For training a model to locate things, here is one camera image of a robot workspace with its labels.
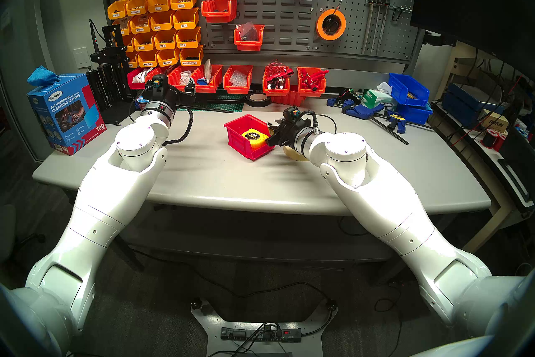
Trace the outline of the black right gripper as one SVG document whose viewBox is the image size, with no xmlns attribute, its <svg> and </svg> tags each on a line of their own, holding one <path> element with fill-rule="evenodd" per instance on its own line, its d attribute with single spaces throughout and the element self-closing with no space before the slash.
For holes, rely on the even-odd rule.
<svg viewBox="0 0 535 357">
<path fill-rule="evenodd" d="M 287 146 L 295 151 L 310 151 L 313 141 L 318 136 L 317 121 L 274 121 L 266 123 L 270 131 L 276 131 L 265 143 L 269 147 Z"/>
</svg>

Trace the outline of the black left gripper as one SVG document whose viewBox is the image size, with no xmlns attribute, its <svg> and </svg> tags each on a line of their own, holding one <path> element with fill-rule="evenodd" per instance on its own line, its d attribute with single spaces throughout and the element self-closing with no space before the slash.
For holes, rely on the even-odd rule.
<svg viewBox="0 0 535 357">
<path fill-rule="evenodd" d="M 195 82 L 189 81 L 184 89 L 195 89 Z M 148 100 L 144 109 L 154 109 L 160 106 L 177 109 L 187 104 L 187 96 L 195 96 L 195 90 L 179 91 L 176 88 L 148 89 L 143 92 L 143 98 Z"/>
</svg>

